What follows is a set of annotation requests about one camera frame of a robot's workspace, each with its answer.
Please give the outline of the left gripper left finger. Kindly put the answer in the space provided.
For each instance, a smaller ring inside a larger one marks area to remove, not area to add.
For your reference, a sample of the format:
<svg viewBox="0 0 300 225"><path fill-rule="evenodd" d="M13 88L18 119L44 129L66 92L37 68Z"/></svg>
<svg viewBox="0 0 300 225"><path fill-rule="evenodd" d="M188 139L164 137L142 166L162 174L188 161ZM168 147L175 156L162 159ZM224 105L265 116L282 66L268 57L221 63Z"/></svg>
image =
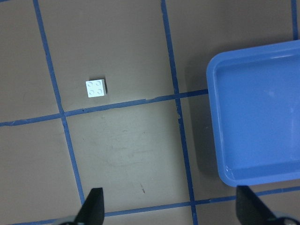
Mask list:
<svg viewBox="0 0 300 225"><path fill-rule="evenodd" d="M103 188L92 188L74 219L75 225L102 225L105 218Z"/></svg>

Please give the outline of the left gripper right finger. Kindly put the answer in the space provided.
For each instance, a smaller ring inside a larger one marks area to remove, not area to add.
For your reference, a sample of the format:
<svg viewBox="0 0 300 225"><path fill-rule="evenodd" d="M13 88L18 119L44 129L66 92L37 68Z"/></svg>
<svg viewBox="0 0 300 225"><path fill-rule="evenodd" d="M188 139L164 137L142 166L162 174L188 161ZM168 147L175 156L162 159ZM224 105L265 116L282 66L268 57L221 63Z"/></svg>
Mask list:
<svg viewBox="0 0 300 225"><path fill-rule="evenodd" d="M237 186L235 210L241 225L284 224L284 220L275 216L249 186Z"/></svg>

